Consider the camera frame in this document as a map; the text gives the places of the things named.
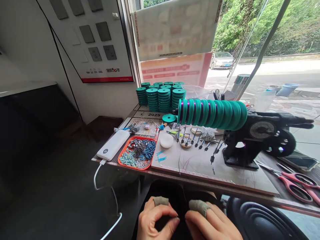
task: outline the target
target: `green foliage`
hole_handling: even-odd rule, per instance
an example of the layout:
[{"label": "green foliage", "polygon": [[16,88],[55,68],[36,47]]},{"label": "green foliage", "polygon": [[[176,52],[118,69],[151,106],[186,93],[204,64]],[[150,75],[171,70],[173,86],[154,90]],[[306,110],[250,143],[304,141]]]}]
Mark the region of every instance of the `green foliage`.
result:
[{"label": "green foliage", "polygon": [[[237,55],[264,5],[264,0],[253,0],[248,14],[244,0],[226,0],[222,5],[220,22],[213,43],[213,51],[229,51]],[[257,22],[243,57],[257,56],[274,23],[283,0],[269,0]],[[309,53],[320,51],[319,0],[291,0],[290,5],[271,40],[265,56]]]},{"label": "green foliage", "polygon": [[147,8],[167,1],[169,0],[143,0],[143,7]]}]

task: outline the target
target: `white car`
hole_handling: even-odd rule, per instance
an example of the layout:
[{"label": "white car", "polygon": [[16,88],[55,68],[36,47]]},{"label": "white car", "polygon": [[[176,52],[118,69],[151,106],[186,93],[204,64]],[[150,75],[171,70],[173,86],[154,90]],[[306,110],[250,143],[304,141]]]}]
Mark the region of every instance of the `white car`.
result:
[{"label": "white car", "polygon": [[230,69],[232,67],[233,56],[228,52],[216,52],[212,54],[210,69]]}]

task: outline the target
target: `orange tray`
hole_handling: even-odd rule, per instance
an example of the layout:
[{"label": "orange tray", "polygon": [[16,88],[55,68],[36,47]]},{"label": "orange tray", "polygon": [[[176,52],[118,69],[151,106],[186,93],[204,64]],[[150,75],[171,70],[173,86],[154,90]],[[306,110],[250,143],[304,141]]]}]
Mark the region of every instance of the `orange tray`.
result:
[{"label": "orange tray", "polygon": [[124,145],[124,148],[122,149],[122,151],[121,151],[120,154],[119,154],[118,163],[119,163],[120,165],[122,165],[122,166],[125,166],[125,167],[129,167],[129,168],[133,168],[133,169],[137,169],[137,170],[146,170],[148,167],[151,166],[151,162],[152,162],[152,158],[153,158],[154,152],[153,152],[153,154],[152,154],[152,158],[151,158],[151,161],[150,161],[149,165],[148,165],[147,167],[145,167],[145,168],[131,167],[131,166],[122,164],[122,163],[120,162],[120,157],[123,155],[124,152],[127,151],[127,147],[128,147],[129,143],[130,143],[133,139],[137,139],[137,140],[150,140],[150,141],[153,141],[154,143],[156,143],[156,141],[153,140],[152,138],[145,138],[145,137],[138,137],[138,136],[129,138],[129,140],[126,142],[126,145]]}]

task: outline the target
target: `gauge dial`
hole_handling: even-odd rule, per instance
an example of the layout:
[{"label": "gauge dial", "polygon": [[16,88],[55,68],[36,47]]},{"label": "gauge dial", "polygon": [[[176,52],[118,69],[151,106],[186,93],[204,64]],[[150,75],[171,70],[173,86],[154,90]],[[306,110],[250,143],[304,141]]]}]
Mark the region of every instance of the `gauge dial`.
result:
[{"label": "gauge dial", "polygon": [[275,126],[267,121],[256,122],[251,125],[249,133],[253,138],[265,139],[275,134]]}]

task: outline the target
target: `white countertop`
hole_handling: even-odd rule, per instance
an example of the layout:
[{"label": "white countertop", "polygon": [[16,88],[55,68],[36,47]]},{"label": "white countertop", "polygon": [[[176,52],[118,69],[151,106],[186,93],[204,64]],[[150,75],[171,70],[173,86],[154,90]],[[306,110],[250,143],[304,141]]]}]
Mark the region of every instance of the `white countertop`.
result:
[{"label": "white countertop", "polygon": [[5,97],[21,92],[26,92],[38,88],[48,87],[57,84],[56,82],[40,82],[40,81],[34,81],[34,82],[16,82],[8,85],[0,85],[0,97]]}]

